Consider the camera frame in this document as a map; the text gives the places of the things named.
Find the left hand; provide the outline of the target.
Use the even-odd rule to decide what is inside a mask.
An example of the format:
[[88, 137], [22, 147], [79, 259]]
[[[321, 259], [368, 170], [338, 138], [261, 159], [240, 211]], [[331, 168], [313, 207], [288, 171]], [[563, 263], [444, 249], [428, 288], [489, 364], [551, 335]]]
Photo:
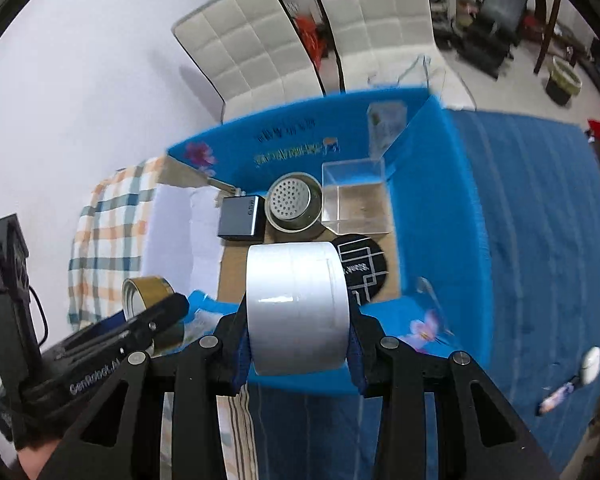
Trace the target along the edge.
[[38, 440], [17, 451], [18, 463], [28, 479], [35, 480], [55, 452], [59, 438]]

